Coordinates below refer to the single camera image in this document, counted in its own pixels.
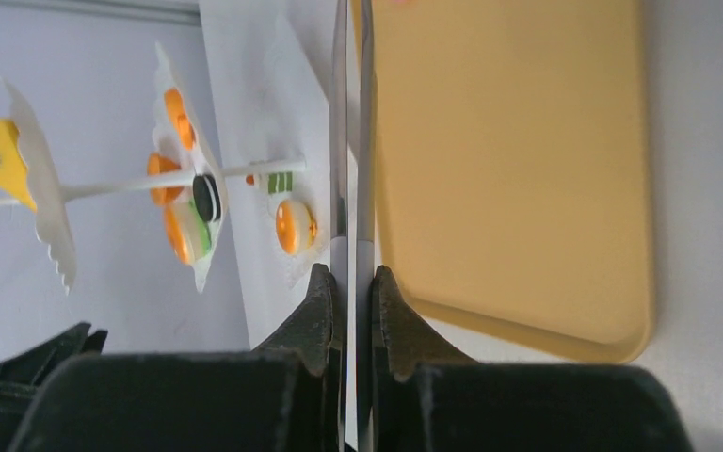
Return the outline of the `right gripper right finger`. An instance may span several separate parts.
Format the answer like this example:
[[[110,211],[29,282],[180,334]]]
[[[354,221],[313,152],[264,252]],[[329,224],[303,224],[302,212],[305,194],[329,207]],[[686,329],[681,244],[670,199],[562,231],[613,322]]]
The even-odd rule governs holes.
[[[688,451],[666,388],[631,365],[481,363],[372,282],[379,451]]]

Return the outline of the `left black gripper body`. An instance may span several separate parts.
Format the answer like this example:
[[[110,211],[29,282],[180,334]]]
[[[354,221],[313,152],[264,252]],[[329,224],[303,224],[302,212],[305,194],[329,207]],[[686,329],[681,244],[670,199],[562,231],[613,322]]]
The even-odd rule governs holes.
[[[33,397],[62,363],[82,354],[100,354],[108,331],[80,322],[29,350],[0,362],[0,451],[6,451]]]

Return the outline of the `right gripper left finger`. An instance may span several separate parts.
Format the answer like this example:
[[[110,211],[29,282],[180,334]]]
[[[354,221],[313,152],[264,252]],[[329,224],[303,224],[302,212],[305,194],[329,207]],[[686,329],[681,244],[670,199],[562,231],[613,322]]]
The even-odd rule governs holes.
[[[338,290],[303,301],[244,352],[83,355],[41,386],[13,451],[341,451]]]

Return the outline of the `orange donut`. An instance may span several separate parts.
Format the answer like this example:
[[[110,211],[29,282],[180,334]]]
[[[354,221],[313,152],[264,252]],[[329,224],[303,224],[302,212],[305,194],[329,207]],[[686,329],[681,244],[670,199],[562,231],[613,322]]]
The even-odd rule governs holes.
[[[176,256],[192,266],[212,248],[211,233],[194,202],[172,202],[164,208],[168,241]]]
[[[313,245],[317,225],[305,203],[294,199],[281,201],[274,221],[279,244],[285,253],[296,255]]]

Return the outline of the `metal serving tongs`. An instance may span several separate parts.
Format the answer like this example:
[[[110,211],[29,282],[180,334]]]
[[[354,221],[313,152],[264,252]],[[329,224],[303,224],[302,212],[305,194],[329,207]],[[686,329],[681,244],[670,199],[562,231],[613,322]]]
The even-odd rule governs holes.
[[[330,272],[345,322],[340,410],[357,433],[357,450],[377,448],[372,351],[375,273],[375,38],[372,5],[336,4],[329,83]]]

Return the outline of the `green white cake piece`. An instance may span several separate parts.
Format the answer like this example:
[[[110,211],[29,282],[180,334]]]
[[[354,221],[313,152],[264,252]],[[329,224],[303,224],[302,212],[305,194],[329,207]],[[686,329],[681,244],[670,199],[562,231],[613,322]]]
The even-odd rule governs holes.
[[[248,186],[252,186],[267,196],[292,192],[294,188],[294,173],[292,171],[274,172],[268,174],[249,174],[245,178]]]

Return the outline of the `black sandwich cookie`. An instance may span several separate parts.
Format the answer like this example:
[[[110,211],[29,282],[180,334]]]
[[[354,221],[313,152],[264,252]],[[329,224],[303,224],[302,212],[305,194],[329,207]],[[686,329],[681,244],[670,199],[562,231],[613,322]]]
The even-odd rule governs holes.
[[[212,174],[197,174],[192,183],[193,201],[204,222],[216,222],[222,216],[217,181]]]

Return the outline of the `white three-tier dessert stand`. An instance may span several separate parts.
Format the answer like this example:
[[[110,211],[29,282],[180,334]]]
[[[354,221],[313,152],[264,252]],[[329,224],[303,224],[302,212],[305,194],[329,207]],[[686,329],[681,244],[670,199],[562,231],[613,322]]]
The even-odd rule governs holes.
[[[220,220],[205,222],[211,233],[212,248],[205,257],[192,266],[183,263],[193,270],[196,289],[201,292],[211,268],[228,210],[227,179],[234,177],[245,179],[249,174],[285,171],[297,173],[307,169],[306,160],[302,156],[259,161],[244,167],[221,167],[203,134],[196,111],[185,91],[183,80],[166,49],[161,44],[157,44],[155,54],[157,67],[153,75],[155,99],[152,106],[154,149],[147,160],[145,175],[121,182],[89,185],[62,183],[48,140],[32,105],[8,80],[2,82],[9,97],[9,112],[2,118],[12,120],[18,128],[18,150],[27,166],[27,186],[37,210],[32,212],[24,206],[34,215],[36,237],[47,249],[47,255],[65,291],[72,290],[78,269],[76,247],[67,211],[69,202],[107,194],[147,191],[153,203],[161,207],[164,214],[164,208],[172,202],[194,202],[193,178],[197,174],[212,174],[217,181],[222,211]],[[164,93],[170,88],[178,89],[183,96],[185,111],[195,130],[197,142],[191,151],[184,148],[169,122]],[[23,205],[8,193],[4,194],[4,197],[0,198],[0,206]]]

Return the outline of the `orange fish cookie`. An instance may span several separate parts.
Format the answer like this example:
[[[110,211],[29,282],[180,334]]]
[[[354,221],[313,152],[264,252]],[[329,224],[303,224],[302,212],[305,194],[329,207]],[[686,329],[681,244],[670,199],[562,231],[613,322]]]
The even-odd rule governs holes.
[[[192,123],[185,111],[184,98],[176,88],[170,88],[164,93],[164,104],[169,122],[176,131],[184,148],[191,151],[197,137]]]

